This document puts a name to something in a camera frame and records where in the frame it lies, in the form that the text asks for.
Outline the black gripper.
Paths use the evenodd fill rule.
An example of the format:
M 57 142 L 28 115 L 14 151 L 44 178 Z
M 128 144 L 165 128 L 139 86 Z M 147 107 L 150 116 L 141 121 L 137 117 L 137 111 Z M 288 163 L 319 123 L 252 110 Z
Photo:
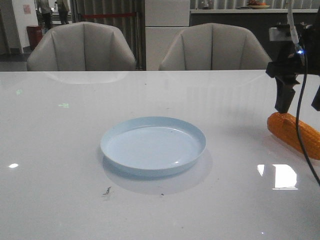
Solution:
M 276 80 L 275 109 L 279 113 L 287 113 L 296 93 L 294 86 L 299 84 L 296 74 L 302 74 L 305 68 L 308 74 L 320 74 L 320 27 L 300 25 L 292 28 L 287 24 L 277 30 L 284 33 L 285 44 L 277 59 L 268 63 L 266 73 Z M 320 111 L 320 87 L 311 106 Z

